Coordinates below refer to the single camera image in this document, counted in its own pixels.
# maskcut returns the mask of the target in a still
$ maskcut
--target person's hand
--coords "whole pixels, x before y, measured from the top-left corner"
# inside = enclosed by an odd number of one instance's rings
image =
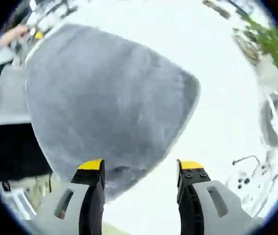
[[[7,46],[10,44],[14,39],[17,39],[19,37],[22,37],[25,35],[28,31],[28,27],[26,25],[19,24],[15,28],[7,31],[2,35],[0,38],[0,48]]]

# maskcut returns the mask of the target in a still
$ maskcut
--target screw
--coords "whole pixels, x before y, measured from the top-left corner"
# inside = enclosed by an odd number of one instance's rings
[[[200,177],[202,177],[202,178],[205,178],[205,177],[207,177],[207,176],[208,176],[208,175],[207,175],[206,173],[204,173],[204,172],[200,174]]]

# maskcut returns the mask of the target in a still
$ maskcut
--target green plant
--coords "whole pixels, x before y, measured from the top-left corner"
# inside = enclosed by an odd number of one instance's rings
[[[273,24],[269,28],[265,28],[241,11],[237,11],[237,13],[241,19],[249,23],[243,33],[259,46],[263,54],[271,54],[274,64],[278,68],[278,28]]]

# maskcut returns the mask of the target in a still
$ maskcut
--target white floor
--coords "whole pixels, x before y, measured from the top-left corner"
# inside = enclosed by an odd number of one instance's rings
[[[106,222],[132,235],[180,234],[177,159],[198,161],[225,183],[234,159],[265,156],[256,74],[232,40],[234,20],[201,0],[93,1],[69,20],[146,45],[200,81],[199,103],[166,160],[104,212]]]

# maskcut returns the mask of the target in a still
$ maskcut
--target gray fabric pad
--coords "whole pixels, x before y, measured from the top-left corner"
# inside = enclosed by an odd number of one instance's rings
[[[78,165],[104,159],[108,200],[166,157],[200,89],[147,47],[73,24],[46,39],[27,72],[33,128],[51,167],[71,180]]]

